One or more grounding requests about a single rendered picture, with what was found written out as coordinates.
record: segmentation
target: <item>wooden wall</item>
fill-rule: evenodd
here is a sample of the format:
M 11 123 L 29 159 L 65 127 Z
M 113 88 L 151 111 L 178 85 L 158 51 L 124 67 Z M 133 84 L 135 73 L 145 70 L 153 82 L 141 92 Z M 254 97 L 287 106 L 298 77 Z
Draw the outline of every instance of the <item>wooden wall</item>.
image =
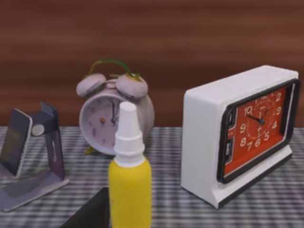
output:
M 304 82 L 304 1 L 2 0 L 0 124 L 44 99 L 61 125 L 77 125 L 76 85 L 104 57 L 146 79 L 157 126 L 181 126 L 194 86 L 264 64 L 297 70 Z M 304 92 L 296 126 L 303 116 Z

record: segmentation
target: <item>clock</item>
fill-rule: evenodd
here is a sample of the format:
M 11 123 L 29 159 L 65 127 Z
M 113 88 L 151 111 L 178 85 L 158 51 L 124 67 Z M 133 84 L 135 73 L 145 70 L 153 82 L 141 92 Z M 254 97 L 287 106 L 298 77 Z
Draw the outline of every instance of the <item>clock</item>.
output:
M 122 66 L 126 74 L 112 76 L 106 80 L 99 73 L 92 73 L 101 63 L 114 63 Z M 79 126 L 90 147 L 86 154 L 98 151 L 115 155 L 115 133 L 119 122 L 119 104 L 129 101 L 136 105 L 139 126 L 145 140 L 154 125 L 154 108 L 148 96 L 148 86 L 138 74 L 132 74 L 121 61 L 103 59 L 96 61 L 87 76 L 76 88 L 80 97 L 86 98 L 79 115 Z
M 181 186 L 219 209 L 290 159 L 299 93 L 274 66 L 186 91 Z

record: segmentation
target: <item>clock base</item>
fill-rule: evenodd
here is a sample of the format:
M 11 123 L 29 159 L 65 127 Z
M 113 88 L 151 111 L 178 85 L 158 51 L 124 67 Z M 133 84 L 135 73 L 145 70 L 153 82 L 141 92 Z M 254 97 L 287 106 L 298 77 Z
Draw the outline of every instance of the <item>clock base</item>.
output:
M 203 184 L 201 190 L 187 186 L 183 181 L 181 186 L 216 209 L 220 209 L 291 158 L 292 150 L 288 145 L 230 183 L 216 182 L 211 186 Z

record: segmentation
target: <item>table surface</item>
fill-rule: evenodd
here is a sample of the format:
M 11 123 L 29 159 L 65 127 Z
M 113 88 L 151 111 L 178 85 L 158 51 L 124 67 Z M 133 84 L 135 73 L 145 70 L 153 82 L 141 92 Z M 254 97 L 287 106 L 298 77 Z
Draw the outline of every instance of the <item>table surface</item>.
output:
M 6 127 L 0 127 L 1 145 Z M 78 127 L 62 127 L 70 183 L 15 211 L 0 212 L 1 228 L 58 228 L 102 187 L 110 156 L 84 155 Z M 180 187 L 181 128 L 154 127 L 145 155 L 153 174 L 152 228 L 304 228 L 304 128 L 295 128 L 294 155 L 273 173 L 216 210 Z M 47 168 L 43 137 L 31 138 L 22 176 Z M 12 183 L 0 179 L 0 186 Z

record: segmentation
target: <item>yellow bottle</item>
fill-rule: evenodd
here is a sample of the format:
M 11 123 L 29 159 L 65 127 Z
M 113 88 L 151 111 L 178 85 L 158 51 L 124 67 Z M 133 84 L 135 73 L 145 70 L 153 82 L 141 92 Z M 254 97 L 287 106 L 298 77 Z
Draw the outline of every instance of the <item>yellow bottle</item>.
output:
M 150 228 L 152 223 L 152 173 L 144 157 L 143 134 L 136 106 L 120 103 L 116 153 L 109 167 L 112 228 Z

